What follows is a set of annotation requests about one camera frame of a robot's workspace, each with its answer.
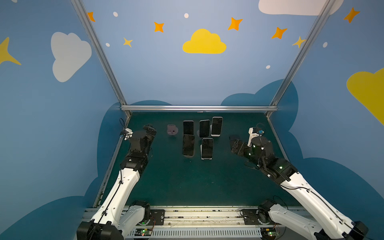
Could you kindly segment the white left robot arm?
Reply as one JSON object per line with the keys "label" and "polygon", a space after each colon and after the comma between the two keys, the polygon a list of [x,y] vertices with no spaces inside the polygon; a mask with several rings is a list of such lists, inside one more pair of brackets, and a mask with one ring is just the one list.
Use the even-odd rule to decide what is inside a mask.
{"label": "white left robot arm", "polygon": [[122,212],[148,165],[157,131],[150,124],[145,125],[142,131],[127,131],[126,139],[131,145],[120,165],[115,184],[91,220],[80,223],[76,233],[78,240],[124,240],[137,224],[150,221],[148,202],[135,201],[125,214]]}

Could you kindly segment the purple phone stand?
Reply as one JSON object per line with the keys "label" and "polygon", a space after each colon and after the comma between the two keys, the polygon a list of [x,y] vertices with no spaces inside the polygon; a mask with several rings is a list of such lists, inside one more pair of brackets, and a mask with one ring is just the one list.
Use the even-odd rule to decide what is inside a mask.
{"label": "purple phone stand", "polygon": [[179,132],[179,129],[176,125],[167,125],[167,134],[170,136],[177,135]]}

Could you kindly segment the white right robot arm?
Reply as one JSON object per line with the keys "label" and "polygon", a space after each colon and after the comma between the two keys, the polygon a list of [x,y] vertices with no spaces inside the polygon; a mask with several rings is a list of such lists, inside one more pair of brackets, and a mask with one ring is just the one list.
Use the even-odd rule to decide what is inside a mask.
{"label": "white right robot arm", "polygon": [[313,217],[304,218],[274,200],[258,206],[261,224],[281,224],[308,240],[363,240],[369,231],[360,221],[353,221],[325,200],[288,160],[277,158],[272,143],[265,137],[254,137],[247,143],[230,137],[232,153],[245,157],[270,180],[293,196]]}

